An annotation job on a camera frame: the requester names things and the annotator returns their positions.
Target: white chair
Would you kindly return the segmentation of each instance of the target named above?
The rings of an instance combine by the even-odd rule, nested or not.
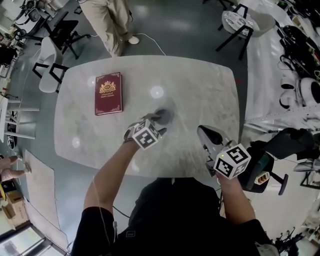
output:
[[[59,92],[58,87],[62,83],[65,71],[68,70],[68,67],[61,65],[62,62],[63,55],[60,50],[50,37],[45,37],[41,42],[40,56],[32,69],[41,78],[39,83],[40,91],[44,93]]]
[[[245,41],[244,41],[244,45],[243,45],[243,48],[241,50],[241,53],[239,55],[239,60],[242,60],[242,58],[244,56],[244,53],[245,53],[245,50],[247,48],[247,45],[248,45],[249,40],[250,40],[251,37],[254,37],[254,38],[261,37],[263,34],[265,34],[270,29],[272,29],[277,23],[276,20],[270,14],[256,12],[255,10],[252,10],[252,9],[248,8],[247,6],[244,6],[242,4],[239,4],[234,9],[233,12],[237,13],[238,10],[241,7],[244,8],[243,17],[245,19],[248,19],[247,14],[250,16],[251,19],[248,19],[248,20],[250,20],[253,23],[253,28],[248,27],[246,25],[243,25],[238,30],[233,29],[227,23],[227,21],[225,19],[226,11],[224,11],[222,13],[222,25],[218,28],[218,30],[220,31],[222,28],[224,28],[227,32],[229,32],[232,35],[216,49],[217,52],[220,51],[224,46],[226,46],[227,43],[229,43],[232,39],[234,39],[237,36],[240,37],[240,38],[244,38]],[[241,33],[244,29],[249,30],[248,35],[243,35]]]

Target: red book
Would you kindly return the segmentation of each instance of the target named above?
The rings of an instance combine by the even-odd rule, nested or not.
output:
[[[120,72],[95,79],[94,113],[96,116],[123,111]]]

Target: concrete floor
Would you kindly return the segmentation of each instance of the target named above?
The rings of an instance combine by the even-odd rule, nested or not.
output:
[[[68,20],[79,20],[76,28],[79,34],[96,35],[85,16],[74,14],[77,7],[75,0],[69,1],[61,9],[55,20],[64,11],[69,11]],[[212,0],[205,5],[201,0],[131,0],[130,9],[133,13],[133,22],[130,30],[133,33],[145,33],[154,38],[162,50],[168,56],[178,56],[198,59],[211,63],[223,65],[232,69],[236,79],[240,120],[243,124],[247,96],[247,57],[242,61],[238,60],[243,40],[233,40],[220,52],[215,49],[229,36],[229,34],[217,28],[221,24],[223,8],[218,1]],[[45,30],[38,32],[40,36],[46,35]],[[161,51],[149,38],[139,35],[140,43],[127,45],[123,55],[161,55]],[[17,70],[11,77],[8,87],[9,93],[21,98],[23,84],[30,66],[30,58],[40,48],[34,45],[34,41],[28,41],[25,54],[17,62]],[[80,53],[78,60],[75,60],[72,53],[67,50],[64,54],[63,64],[68,67],[77,66],[83,63],[109,58],[110,55],[104,48],[99,37],[83,39],[74,45],[75,50]],[[58,95],[56,93],[42,93],[39,88],[39,78],[30,70],[23,92],[23,107],[40,107],[40,112],[32,113],[36,122],[35,140],[18,138],[18,147],[27,149],[34,156],[54,169],[55,173],[55,197],[60,226],[67,234],[68,241],[75,238],[77,227],[80,221],[84,196],[86,190],[98,171],[56,155],[54,149],[54,116]],[[0,145],[1,153],[12,155],[6,142]],[[114,205],[130,215],[135,200],[141,190],[151,183],[153,178],[125,176],[116,197]],[[202,180],[206,185],[217,188],[215,179]],[[28,197],[26,179],[21,178],[20,186],[23,194]],[[115,220],[118,222],[118,230],[121,232],[126,228],[128,219],[118,212],[114,212]]]

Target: khaki pants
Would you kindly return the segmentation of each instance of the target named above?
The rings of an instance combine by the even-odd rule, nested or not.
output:
[[[126,0],[87,0],[81,9],[112,56],[119,56],[128,32],[129,7]]]

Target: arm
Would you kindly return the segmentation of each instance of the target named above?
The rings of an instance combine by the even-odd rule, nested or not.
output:
[[[113,213],[113,203],[126,169],[138,149],[134,141],[120,146],[93,178],[85,195],[83,209],[100,206]]]
[[[236,225],[254,220],[255,211],[242,190],[238,178],[229,180],[218,172],[216,175],[221,183],[226,218]]]

